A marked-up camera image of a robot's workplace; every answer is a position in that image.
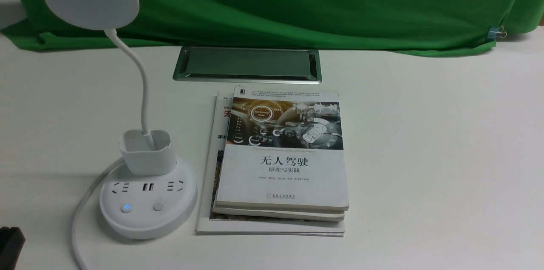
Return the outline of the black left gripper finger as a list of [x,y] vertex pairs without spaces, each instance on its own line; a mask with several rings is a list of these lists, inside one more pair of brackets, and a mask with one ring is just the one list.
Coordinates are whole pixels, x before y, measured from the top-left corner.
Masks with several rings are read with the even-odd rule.
[[0,269],[15,270],[19,256],[26,241],[19,227],[0,229]]

